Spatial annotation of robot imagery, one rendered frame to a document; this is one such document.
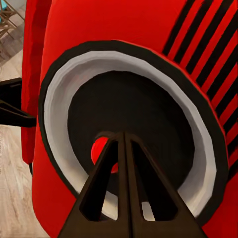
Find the radio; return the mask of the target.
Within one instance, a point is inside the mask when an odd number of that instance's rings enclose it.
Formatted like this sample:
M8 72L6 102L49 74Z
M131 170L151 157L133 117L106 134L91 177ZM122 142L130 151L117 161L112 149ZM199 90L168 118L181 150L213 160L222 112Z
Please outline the radio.
M107 140L140 137L208 238L238 238L238 0L27 0L22 158L57 238ZM144 218L155 221L136 165ZM99 221L118 219L118 163Z

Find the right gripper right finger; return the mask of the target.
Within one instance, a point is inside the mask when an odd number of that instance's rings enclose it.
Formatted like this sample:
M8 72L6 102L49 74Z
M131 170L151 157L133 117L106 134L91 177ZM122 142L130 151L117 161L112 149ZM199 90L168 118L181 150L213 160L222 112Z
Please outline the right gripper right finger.
M125 132L132 238L208 238L143 140ZM138 166L155 221L143 215Z

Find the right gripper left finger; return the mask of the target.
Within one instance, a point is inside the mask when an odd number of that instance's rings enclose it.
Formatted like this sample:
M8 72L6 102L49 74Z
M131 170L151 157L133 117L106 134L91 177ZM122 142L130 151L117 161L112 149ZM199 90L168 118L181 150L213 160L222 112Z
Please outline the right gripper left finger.
M118 219L99 221L118 163ZM57 238L132 238L124 132L109 138Z

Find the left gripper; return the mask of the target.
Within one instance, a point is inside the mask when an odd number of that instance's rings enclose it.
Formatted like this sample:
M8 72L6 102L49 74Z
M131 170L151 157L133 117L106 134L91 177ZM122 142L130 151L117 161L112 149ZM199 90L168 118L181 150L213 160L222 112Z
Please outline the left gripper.
M21 110L21 80L0 82L0 124L35 127L36 118Z

